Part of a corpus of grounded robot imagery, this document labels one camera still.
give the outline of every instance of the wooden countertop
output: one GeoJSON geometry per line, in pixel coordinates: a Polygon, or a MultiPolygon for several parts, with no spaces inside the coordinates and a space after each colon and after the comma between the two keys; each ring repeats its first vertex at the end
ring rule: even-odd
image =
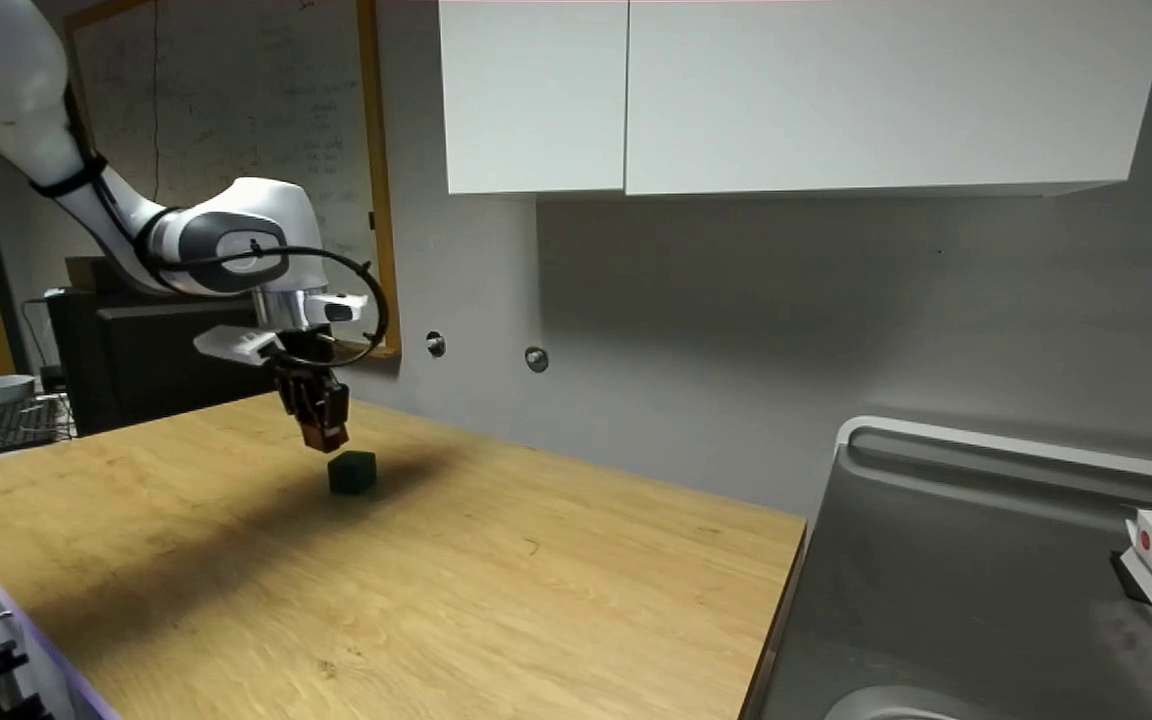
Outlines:
{"type": "Polygon", "coordinates": [[[0,458],[0,585],[121,714],[736,714],[804,523],[275,396],[0,458]]]}

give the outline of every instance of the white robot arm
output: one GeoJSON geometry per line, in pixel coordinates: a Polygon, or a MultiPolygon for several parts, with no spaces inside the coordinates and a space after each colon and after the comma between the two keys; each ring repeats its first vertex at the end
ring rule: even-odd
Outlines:
{"type": "MultiPolygon", "coordinates": [[[[342,446],[349,393],[333,376],[335,343],[330,323],[359,320],[369,297],[330,291],[322,255],[333,251],[322,247],[322,225],[305,187],[240,175],[195,209],[163,209],[82,145],[63,88],[69,58],[53,23],[34,0],[0,0],[0,154],[82,220],[137,291],[253,291],[271,326],[219,326],[201,335],[195,349],[271,367],[288,413],[305,427],[305,445],[342,446]]],[[[378,299],[378,343],[386,335],[386,297],[369,266],[354,266],[378,299]]]]}

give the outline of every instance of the sink basin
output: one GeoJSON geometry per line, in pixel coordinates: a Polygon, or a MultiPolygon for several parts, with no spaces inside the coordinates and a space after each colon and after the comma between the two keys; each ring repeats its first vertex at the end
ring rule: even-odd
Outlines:
{"type": "Polygon", "coordinates": [[[1135,507],[1152,458],[851,419],[750,714],[1152,720],[1135,507]]]}

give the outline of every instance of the gray wall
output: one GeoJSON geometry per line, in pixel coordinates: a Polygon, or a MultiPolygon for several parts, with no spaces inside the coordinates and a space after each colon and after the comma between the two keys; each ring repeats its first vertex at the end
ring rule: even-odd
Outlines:
{"type": "Polygon", "coordinates": [[[39,297],[69,283],[63,255],[99,255],[99,247],[58,202],[39,198],[9,161],[0,161],[0,251],[25,352],[34,367],[58,365],[39,297]]]}
{"type": "MultiPolygon", "coordinates": [[[[1152,112],[1134,185],[1059,198],[448,198],[431,0],[380,10],[409,355],[358,396],[795,512],[858,413],[1152,453],[1152,112]]],[[[87,247],[15,187],[0,225],[25,291],[87,247]]]]}

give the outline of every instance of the white cabinet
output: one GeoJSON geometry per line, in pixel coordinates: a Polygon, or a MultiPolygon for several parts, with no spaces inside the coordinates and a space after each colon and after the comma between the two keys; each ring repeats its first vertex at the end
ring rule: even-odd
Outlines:
{"type": "Polygon", "coordinates": [[[630,192],[1105,185],[1152,0],[638,0],[630,192]]]}
{"type": "Polygon", "coordinates": [[[1134,170],[1152,0],[442,0],[451,192],[1134,170]]]}
{"type": "Polygon", "coordinates": [[[448,192],[626,187],[630,0],[442,0],[448,192]]]}

